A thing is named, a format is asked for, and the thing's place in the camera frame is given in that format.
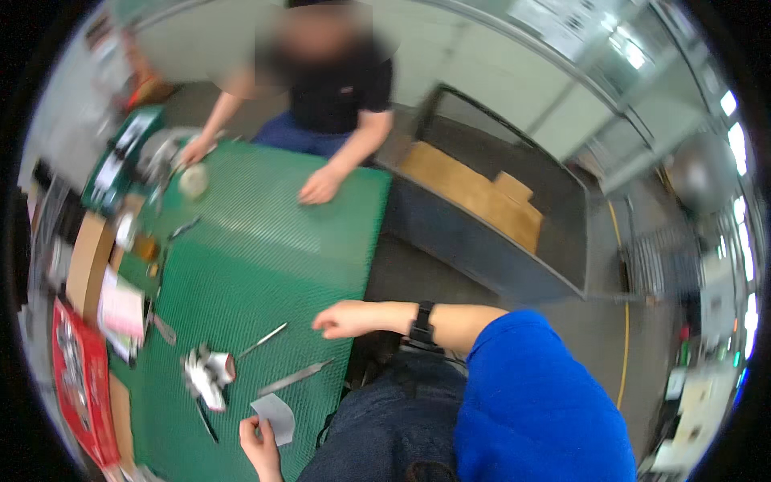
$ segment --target workbench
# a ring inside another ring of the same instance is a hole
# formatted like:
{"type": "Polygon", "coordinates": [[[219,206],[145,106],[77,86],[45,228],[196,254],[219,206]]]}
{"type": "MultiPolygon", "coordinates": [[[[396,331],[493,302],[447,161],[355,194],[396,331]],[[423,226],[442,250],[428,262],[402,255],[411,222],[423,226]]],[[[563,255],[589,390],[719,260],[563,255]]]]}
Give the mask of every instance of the workbench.
{"type": "MultiPolygon", "coordinates": [[[[171,346],[150,326],[130,369],[116,356],[110,370],[130,393],[137,465],[168,482],[256,480],[241,451],[239,421],[253,415],[257,391],[312,363],[335,361],[276,394],[294,411],[294,441],[280,447],[281,469],[295,480],[313,456],[316,435],[340,400],[351,339],[324,340],[311,329],[315,314],[344,298],[362,298],[386,205],[390,176],[359,168],[335,199],[301,206],[297,192],[325,160],[247,143],[222,141],[205,160],[209,187],[186,200],[175,176],[163,210],[140,212],[145,231],[161,243],[196,215],[201,220],[168,246],[159,317],[177,334],[171,346]],[[180,357],[206,342],[235,355],[282,323],[288,327],[236,361],[226,387],[227,411],[207,413],[215,444],[183,383],[180,357]]],[[[147,294],[157,290],[147,264],[130,253],[119,275],[147,294]]]]}

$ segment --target hand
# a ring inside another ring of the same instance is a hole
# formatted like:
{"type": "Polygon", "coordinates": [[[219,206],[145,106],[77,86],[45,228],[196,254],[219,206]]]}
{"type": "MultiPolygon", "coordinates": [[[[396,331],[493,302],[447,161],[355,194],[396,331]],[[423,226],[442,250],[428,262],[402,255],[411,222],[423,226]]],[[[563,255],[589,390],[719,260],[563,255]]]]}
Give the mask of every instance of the hand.
{"type": "Polygon", "coordinates": [[[353,338],[375,330],[406,335],[417,312],[415,303],[344,300],[316,315],[312,328],[323,329],[326,339],[353,338]]]}
{"type": "Polygon", "coordinates": [[[334,167],[324,166],[314,172],[300,189],[298,200],[302,204],[324,204],[335,197],[345,174],[334,167]]]}
{"type": "Polygon", "coordinates": [[[200,162],[209,153],[214,141],[203,136],[191,140],[180,153],[181,164],[193,164],[200,162]]]}
{"type": "Polygon", "coordinates": [[[243,419],[238,432],[241,448],[257,471],[260,482],[283,481],[278,446],[268,419],[260,420],[256,415],[243,419]],[[262,438],[255,433],[257,428],[260,429],[262,438]]]}

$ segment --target white card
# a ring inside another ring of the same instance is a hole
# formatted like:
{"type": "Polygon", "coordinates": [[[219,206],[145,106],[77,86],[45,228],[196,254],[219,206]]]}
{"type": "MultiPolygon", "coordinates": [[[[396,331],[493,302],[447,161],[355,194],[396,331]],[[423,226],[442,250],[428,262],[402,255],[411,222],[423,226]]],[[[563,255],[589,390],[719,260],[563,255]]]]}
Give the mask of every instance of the white card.
{"type": "Polygon", "coordinates": [[[295,413],[284,400],[275,393],[256,399],[251,408],[260,416],[260,420],[268,419],[279,447],[292,441],[295,436],[295,413]]]}

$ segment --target black t-shirt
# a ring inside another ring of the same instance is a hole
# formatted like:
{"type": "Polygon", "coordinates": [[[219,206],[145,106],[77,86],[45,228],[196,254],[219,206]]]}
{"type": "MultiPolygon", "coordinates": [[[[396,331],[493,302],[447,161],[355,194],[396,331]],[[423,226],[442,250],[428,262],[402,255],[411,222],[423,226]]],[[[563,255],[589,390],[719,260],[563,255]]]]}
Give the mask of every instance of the black t-shirt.
{"type": "Polygon", "coordinates": [[[303,129],[347,133],[359,123],[360,110],[383,112],[391,107],[392,61],[384,59],[374,41],[359,42],[323,64],[298,62],[278,45],[258,54],[257,60],[289,87],[291,113],[303,129]]]}

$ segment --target gray floor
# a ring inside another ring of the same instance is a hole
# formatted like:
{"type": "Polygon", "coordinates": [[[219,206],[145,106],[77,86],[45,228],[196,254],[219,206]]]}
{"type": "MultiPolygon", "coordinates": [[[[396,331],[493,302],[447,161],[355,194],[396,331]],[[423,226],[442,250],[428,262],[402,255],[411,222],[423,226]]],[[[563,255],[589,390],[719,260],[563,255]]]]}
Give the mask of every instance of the gray floor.
{"type": "MultiPolygon", "coordinates": [[[[211,84],[185,86],[167,103],[170,125],[202,125],[217,96],[211,84]]],[[[285,98],[249,103],[228,124],[229,136],[250,138],[286,106],[285,98]]],[[[643,233],[682,216],[655,179],[636,181],[622,193],[634,206],[635,231],[643,233]]],[[[629,239],[630,218],[620,196],[613,196],[622,242],[629,239]]],[[[621,385],[625,344],[625,304],[621,292],[618,243],[608,202],[594,193],[589,207],[590,237],[587,301],[566,299],[539,305],[574,357],[583,363],[615,401],[621,385]]],[[[381,236],[365,294],[370,300],[398,299],[478,303],[513,309],[500,296],[465,275],[398,239],[381,236]]],[[[675,303],[629,305],[629,347],[621,404],[638,460],[645,454],[653,420],[665,388],[675,327],[683,317],[675,303]]]]}

